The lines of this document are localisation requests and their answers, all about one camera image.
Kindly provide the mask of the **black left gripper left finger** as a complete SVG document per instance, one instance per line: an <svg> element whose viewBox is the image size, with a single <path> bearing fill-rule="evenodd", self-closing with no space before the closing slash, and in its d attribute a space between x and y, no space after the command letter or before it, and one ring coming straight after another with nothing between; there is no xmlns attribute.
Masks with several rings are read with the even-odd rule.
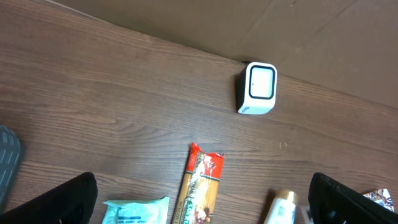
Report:
<svg viewBox="0 0 398 224"><path fill-rule="evenodd" d="M98 188L95 176L84 172L1 215L1 223L81 223L93 214Z"/></svg>

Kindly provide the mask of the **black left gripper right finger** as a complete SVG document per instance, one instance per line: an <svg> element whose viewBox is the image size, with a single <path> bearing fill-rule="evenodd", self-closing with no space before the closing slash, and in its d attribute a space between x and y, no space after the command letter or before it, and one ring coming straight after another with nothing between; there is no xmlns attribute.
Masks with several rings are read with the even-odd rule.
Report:
<svg viewBox="0 0 398 224"><path fill-rule="evenodd" d="M397 214L331 177L314 173L308 202L314 224L397 224Z"/></svg>

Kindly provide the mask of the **white Pantene tube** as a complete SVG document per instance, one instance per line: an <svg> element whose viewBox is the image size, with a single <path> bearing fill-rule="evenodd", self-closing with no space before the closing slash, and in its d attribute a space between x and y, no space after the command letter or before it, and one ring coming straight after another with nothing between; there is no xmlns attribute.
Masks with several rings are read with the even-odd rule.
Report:
<svg viewBox="0 0 398 224"><path fill-rule="evenodd" d="M280 189L272 201L264 224L294 224L299 196L291 190Z"/></svg>

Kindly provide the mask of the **brown white snack bag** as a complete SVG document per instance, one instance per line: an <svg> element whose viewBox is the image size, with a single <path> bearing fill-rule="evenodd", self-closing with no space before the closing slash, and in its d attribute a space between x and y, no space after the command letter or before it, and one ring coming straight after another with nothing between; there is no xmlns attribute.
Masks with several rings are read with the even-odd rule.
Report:
<svg viewBox="0 0 398 224"><path fill-rule="evenodd" d="M390 193L387 189L379 189L373 192L368 192L363 195L364 197L372 200L378 205L388 209L391 212L394 212L394 205ZM309 206L301 206L300 207L303 220L305 224L314 224L312 213L310 211Z"/></svg>

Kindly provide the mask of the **teal wipes packet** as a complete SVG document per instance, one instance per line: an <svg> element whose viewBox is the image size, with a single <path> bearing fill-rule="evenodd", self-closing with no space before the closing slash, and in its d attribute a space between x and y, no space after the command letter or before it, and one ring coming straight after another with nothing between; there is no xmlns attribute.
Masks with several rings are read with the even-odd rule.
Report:
<svg viewBox="0 0 398 224"><path fill-rule="evenodd" d="M108 200L102 224L166 224L169 200Z"/></svg>

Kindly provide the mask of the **red San Remo spaghetti pack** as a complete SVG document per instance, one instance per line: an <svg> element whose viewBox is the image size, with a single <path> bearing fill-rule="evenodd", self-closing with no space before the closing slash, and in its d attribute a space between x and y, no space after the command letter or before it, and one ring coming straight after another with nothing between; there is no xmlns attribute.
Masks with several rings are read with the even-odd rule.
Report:
<svg viewBox="0 0 398 224"><path fill-rule="evenodd" d="M172 224L212 223L223 163L224 155L191 144Z"/></svg>

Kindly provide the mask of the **white barcode scanner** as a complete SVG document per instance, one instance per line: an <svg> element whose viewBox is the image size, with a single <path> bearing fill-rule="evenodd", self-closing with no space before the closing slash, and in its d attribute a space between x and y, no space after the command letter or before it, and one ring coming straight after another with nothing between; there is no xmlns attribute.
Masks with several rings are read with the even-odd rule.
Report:
<svg viewBox="0 0 398 224"><path fill-rule="evenodd" d="M276 103L277 69L269 63L250 62L236 80L239 114L263 115Z"/></svg>

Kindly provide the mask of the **grey plastic mesh basket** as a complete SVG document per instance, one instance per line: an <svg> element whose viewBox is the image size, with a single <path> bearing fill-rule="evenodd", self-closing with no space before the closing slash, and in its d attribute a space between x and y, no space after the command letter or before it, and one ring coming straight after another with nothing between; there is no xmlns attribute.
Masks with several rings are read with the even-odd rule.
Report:
<svg viewBox="0 0 398 224"><path fill-rule="evenodd" d="M1 181L1 212L14 185L17 172L24 157L24 147L17 135L1 125L0 181Z"/></svg>

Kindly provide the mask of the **brown cardboard backdrop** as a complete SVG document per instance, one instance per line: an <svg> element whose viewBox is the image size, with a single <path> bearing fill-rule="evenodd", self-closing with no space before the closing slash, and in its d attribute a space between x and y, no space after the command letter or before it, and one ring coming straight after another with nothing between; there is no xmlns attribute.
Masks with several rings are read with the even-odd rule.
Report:
<svg viewBox="0 0 398 224"><path fill-rule="evenodd" d="M90 17L397 106L397 2L59 0Z"/></svg>

